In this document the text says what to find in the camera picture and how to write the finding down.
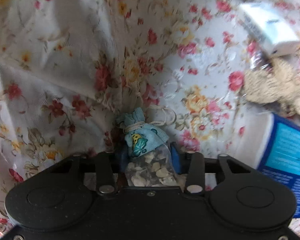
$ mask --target blue plastic part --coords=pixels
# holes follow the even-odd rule
[[[171,159],[172,159],[172,165],[177,174],[181,174],[181,165],[180,165],[180,158],[178,155],[177,149],[173,146],[173,144],[170,145],[171,148]]]

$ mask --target white string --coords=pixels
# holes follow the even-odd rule
[[[162,110],[164,112],[164,115],[165,115],[165,120],[164,121],[153,121],[150,124],[153,124],[155,126],[163,126],[165,124],[170,125],[170,124],[173,124],[176,120],[176,117],[177,117],[176,113],[171,108],[164,107],[164,106],[150,105],[149,109]],[[170,121],[168,121],[169,113],[172,114],[172,116],[173,116]],[[138,128],[141,128],[144,124],[145,124],[145,122],[143,122],[143,121],[133,123],[131,125],[128,125],[126,128],[124,128],[123,132],[128,133],[128,132],[134,131]]]

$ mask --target beige textured cloth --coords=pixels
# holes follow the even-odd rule
[[[283,112],[300,115],[300,78],[284,59],[271,59],[272,71],[246,70],[244,89],[250,102],[279,102]]]

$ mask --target yellow flower print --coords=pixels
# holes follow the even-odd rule
[[[190,93],[186,98],[186,108],[191,113],[199,113],[208,105],[205,96],[200,94],[200,89],[194,86],[194,92]]]
[[[31,60],[31,53],[29,51],[25,51],[24,53],[22,53],[21,59],[22,59],[22,62],[24,62],[25,64],[28,64]]]
[[[20,152],[20,148],[21,146],[23,146],[23,142],[12,141],[11,145],[15,151]]]
[[[0,124],[0,130],[1,130],[2,133],[9,132],[9,129],[6,127],[6,125],[2,124],[2,123]]]
[[[194,35],[192,34],[191,30],[187,25],[177,22],[172,27],[171,37],[174,43],[178,45],[182,44],[186,46],[194,38]]]
[[[46,157],[50,160],[55,160],[57,153],[58,151],[56,150],[48,151],[46,152]]]
[[[126,78],[126,83],[131,84],[135,81],[139,82],[141,70],[139,64],[136,60],[127,58],[124,61],[124,76]]]
[[[194,117],[191,122],[191,134],[200,141],[205,141],[212,135],[211,122],[208,117]]]
[[[120,15],[124,16],[127,11],[127,4],[124,2],[119,2],[118,3],[118,11],[119,11]]]

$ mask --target white floral cloth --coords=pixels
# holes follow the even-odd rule
[[[165,131],[189,150],[234,152],[245,113],[260,111],[238,97],[256,49],[243,1],[261,0],[0,0],[0,236],[16,183],[111,149],[114,118],[136,106],[172,108]],[[300,0],[263,1],[300,37]],[[300,49],[289,61],[300,71]]]

